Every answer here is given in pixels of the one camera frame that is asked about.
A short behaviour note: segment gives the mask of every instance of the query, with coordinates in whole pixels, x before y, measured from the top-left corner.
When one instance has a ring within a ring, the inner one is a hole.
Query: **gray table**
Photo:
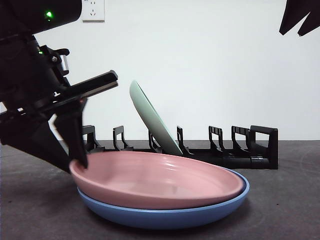
[[[186,143],[194,148],[207,144]],[[1,146],[1,239],[320,239],[320,141],[280,141],[279,170],[238,172],[251,189],[231,215],[191,229],[143,230],[95,215],[83,204],[70,175]]]

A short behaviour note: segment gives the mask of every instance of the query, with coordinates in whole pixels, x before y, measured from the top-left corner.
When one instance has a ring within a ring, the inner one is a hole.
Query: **light green plate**
[[[178,144],[171,136],[159,114],[135,80],[132,81],[130,85],[130,97],[142,121],[162,149],[167,154],[182,156],[183,153]]]

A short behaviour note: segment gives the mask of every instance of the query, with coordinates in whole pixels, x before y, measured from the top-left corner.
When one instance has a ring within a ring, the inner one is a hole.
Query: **green led light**
[[[51,11],[47,11],[47,12],[45,13],[45,15],[46,15],[48,18],[53,18],[53,17],[54,17],[54,15],[52,14]]]

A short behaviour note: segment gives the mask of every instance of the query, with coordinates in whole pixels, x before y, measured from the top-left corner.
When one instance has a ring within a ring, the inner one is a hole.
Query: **screw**
[[[54,62],[54,63],[56,63],[56,62],[58,61],[58,58],[57,58],[56,56],[53,56],[53,57],[51,58],[51,61]]]

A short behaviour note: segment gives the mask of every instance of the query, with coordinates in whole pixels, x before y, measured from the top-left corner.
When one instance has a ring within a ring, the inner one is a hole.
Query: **plate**
[[[130,85],[130,97],[142,121],[163,150],[167,154],[182,156],[181,149],[137,81]]]
[[[222,203],[241,193],[242,179],[206,162],[153,152],[106,151],[73,160],[77,186],[103,203],[135,209],[186,209]]]
[[[243,203],[249,192],[249,182],[241,174],[230,171],[238,175],[243,181],[241,194],[219,204],[196,208],[152,210],[120,207],[94,200],[81,192],[81,190],[78,189],[78,191],[89,209],[111,222],[140,229],[184,229],[220,220],[231,214]]]

